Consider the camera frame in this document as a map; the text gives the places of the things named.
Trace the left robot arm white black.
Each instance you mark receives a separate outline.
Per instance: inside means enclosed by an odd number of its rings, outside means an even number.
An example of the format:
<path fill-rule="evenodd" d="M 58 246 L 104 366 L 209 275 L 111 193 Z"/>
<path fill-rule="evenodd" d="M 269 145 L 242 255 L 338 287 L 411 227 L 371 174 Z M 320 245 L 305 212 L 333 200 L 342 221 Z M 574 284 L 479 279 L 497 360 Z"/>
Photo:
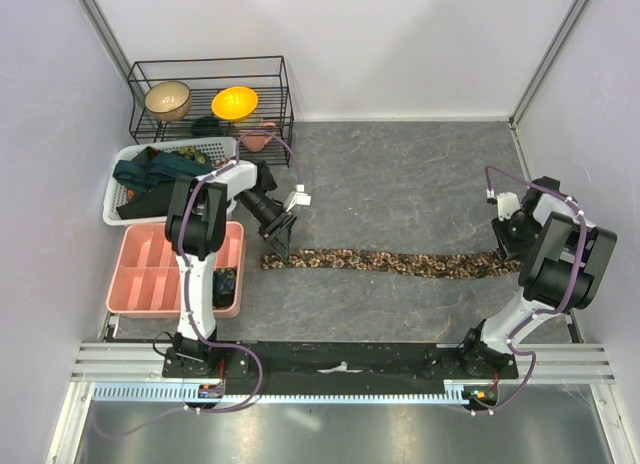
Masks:
<path fill-rule="evenodd" d="M 232 160 L 199 177 L 176 180 L 165 222 L 165 237 L 180 272 L 180 317 L 166 350 L 162 375 L 209 377 L 230 354 L 251 351 L 217 340 L 213 278 L 217 253 L 226 237 L 229 206 L 238 201 L 260 224 L 259 235 L 279 257 L 290 257 L 292 204 L 268 196 L 277 188 L 264 161 Z"/>

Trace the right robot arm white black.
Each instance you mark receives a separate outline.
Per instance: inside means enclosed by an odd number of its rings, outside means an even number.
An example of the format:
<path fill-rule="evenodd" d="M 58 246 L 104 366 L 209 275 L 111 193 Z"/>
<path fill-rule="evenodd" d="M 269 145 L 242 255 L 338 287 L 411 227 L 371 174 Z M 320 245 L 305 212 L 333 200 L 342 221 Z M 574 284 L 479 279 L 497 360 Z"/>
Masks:
<path fill-rule="evenodd" d="M 516 345 L 549 319 L 591 304 L 618 241 L 585 217 L 558 180 L 543 176 L 527 187 L 523 197 L 486 189 L 497 207 L 492 228 L 499 253 L 522 268 L 516 295 L 461 344 L 457 361 L 469 377 L 515 376 Z"/>

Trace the brown floral tie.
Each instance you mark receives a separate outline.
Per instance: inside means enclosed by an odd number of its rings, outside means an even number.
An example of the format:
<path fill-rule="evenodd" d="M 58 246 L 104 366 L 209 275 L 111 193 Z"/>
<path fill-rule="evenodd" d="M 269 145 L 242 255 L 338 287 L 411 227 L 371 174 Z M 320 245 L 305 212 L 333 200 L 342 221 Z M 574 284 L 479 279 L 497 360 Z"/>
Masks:
<path fill-rule="evenodd" d="M 477 280 L 517 274 L 523 264 L 498 250 L 471 254 L 406 254 L 353 249 L 297 249 L 288 259 L 260 257 L 263 270 L 334 269 L 391 273 L 428 279 Z"/>

